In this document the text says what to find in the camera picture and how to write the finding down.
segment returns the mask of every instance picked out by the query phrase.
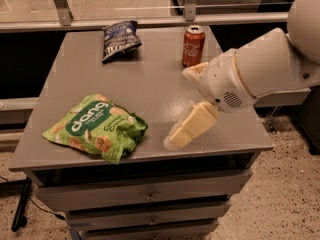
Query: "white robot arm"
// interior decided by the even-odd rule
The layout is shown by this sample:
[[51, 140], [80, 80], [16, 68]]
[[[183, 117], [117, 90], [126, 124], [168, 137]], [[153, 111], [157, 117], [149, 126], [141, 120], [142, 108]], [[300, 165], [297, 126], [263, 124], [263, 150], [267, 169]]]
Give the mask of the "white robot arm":
[[274, 29], [212, 59], [192, 77], [204, 99], [220, 111], [233, 112], [276, 91], [320, 84], [318, 8], [320, 0], [295, 0], [288, 14], [288, 34]]

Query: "cabinet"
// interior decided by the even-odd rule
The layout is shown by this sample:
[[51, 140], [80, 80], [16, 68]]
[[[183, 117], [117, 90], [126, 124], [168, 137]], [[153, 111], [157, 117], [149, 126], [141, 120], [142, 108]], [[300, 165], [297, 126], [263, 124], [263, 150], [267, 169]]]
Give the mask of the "cabinet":
[[[84, 239], [205, 235], [250, 179], [257, 155], [273, 147], [249, 107], [221, 113], [214, 128], [181, 150], [164, 148], [163, 139], [181, 111], [190, 100], [202, 100], [180, 71], [184, 31], [139, 30], [141, 49], [131, 59], [106, 65], [97, 56], [103, 54], [102, 31], [68, 33], [63, 42], [9, 169], [32, 179], [35, 195], [53, 211], [64, 212]], [[218, 52], [206, 31], [204, 59]], [[93, 90], [148, 123], [141, 143], [119, 165], [42, 137], [71, 104]]]

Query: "red soda can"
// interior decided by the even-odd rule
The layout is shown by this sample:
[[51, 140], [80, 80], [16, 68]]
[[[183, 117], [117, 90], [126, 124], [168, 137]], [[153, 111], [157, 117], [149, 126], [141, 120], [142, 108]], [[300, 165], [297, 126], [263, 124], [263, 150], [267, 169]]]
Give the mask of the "red soda can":
[[184, 34], [182, 65], [191, 67], [201, 62], [206, 34], [199, 25], [191, 25]]

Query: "snack bag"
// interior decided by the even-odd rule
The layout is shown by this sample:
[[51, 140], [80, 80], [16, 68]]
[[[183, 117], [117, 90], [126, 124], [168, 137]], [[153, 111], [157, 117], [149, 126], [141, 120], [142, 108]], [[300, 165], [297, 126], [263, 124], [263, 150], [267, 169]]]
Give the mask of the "snack bag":
[[109, 62], [114, 56], [126, 54], [141, 45], [136, 35], [137, 21], [123, 21], [102, 28], [104, 32], [104, 49], [102, 63]]
[[86, 96], [43, 137], [118, 164], [144, 136], [146, 122], [100, 94]]

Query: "dark blue chip bag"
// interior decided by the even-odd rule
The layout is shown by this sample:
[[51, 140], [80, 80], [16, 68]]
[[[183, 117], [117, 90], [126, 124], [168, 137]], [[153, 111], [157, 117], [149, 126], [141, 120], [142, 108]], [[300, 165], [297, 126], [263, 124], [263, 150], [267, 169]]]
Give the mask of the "dark blue chip bag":
[[104, 27], [104, 50], [102, 63], [109, 62], [113, 57], [126, 54], [141, 46], [136, 36], [137, 21], [123, 21]]

